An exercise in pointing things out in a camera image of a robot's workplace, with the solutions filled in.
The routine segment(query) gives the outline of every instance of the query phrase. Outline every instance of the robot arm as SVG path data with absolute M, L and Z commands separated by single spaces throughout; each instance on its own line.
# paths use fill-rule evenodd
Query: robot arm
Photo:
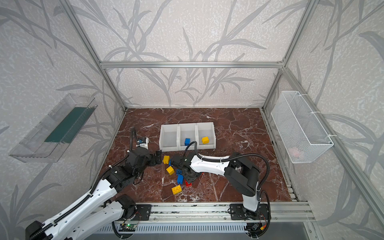
M 248 160 L 248 156 L 258 156 L 266 162 L 267 171 L 260 183 L 260 169 Z M 182 171 L 182 175 L 189 183 L 199 177 L 202 172 L 226 177 L 243 195 L 244 212 L 247 218 L 257 218 L 260 186 L 269 173 L 269 163 L 265 157 L 259 154 L 237 152 L 225 157 L 201 156 L 195 145 L 194 153 L 189 153 L 186 157 L 175 155 L 171 162 Z M 31 223 L 25 230 L 26 240 L 83 240 L 97 229 L 122 216 L 133 217 L 136 211 L 135 203 L 127 195 L 118 197 L 101 211 L 90 214 L 126 186 L 135 184 L 135 179 L 140 177 L 142 179 L 147 166 L 160 163 L 161 151 L 150 154 L 144 147 L 130 150 L 127 157 L 110 166 L 111 169 L 104 172 L 92 189 L 77 201 L 43 223 L 38 221 Z
M 256 211 L 260 202 L 259 174 L 260 169 L 247 157 L 234 152 L 232 156 L 202 156 L 197 152 L 186 157 L 172 157 L 172 165 L 181 169 L 188 183 L 193 182 L 202 172 L 224 176 L 243 196 L 243 206 L 251 212 Z

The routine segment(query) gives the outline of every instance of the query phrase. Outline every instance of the red lego brick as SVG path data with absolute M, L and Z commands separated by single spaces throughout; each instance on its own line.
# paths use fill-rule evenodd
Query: red lego brick
M 190 186 L 192 186 L 192 183 L 188 183 L 187 180 L 186 180 L 186 181 L 185 181 L 185 185 L 186 185 L 187 187 L 190 187 Z

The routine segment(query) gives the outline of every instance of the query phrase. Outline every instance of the leaf pattern wallpaper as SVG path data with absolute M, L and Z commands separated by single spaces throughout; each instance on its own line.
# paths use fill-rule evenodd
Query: leaf pattern wallpaper
M 384 1 L 319 4 L 288 63 L 382 196 L 383 13 Z M 270 111 L 284 90 L 292 89 L 283 78 L 267 107 L 272 123 Z M 384 239 L 384 230 L 332 150 L 310 164 L 292 164 L 288 156 L 285 161 L 300 199 L 310 202 L 325 239 Z
M 0 2 L 0 235 L 25 238 L 83 195 L 124 115 L 64 14 L 47 0 Z M 23 163 L 15 147 L 68 93 L 99 105 L 57 163 Z
M 307 0 L 70 2 L 101 61 L 281 61 L 307 5 Z M 131 107 L 262 106 L 276 72 L 108 69 Z

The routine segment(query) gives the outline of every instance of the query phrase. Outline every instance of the brown marble surface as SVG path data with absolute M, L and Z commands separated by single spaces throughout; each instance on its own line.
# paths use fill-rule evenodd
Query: brown marble surface
M 137 136 L 149 137 L 149 150 L 159 149 L 160 126 L 162 124 L 213 122 L 217 139 L 216 149 L 199 150 L 209 156 L 227 156 L 232 152 L 259 153 L 270 160 L 270 174 L 263 184 L 271 201 L 291 201 L 283 174 L 271 145 L 271 140 L 258 108 L 170 108 L 170 109 L 129 109 L 119 132 L 102 167 L 122 159 L 129 149 L 129 130 L 136 127 Z M 171 158 L 183 152 L 165 152 Z M 261 170 L 260 179 L 266 167 L 263 160 L 251 158 Z M 143 180 L 121 191 L 136 202 L 241 202 L 242 195 L 237 192 L 223 176 L 205 173 L 196 179 L 191 187 L 182 185 L 182 192 L 172 194 L 171 188 L 177 185 L 176 174 L 169 175 L 168 165 L 160 164 L 147 167 Z

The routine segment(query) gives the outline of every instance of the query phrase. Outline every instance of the white wire basket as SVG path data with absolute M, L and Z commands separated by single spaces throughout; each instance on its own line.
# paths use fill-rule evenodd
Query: white wire basket
M 298 91 L 282 91 L 271 114 L 292 163 L 313 162 L 333 146 Z

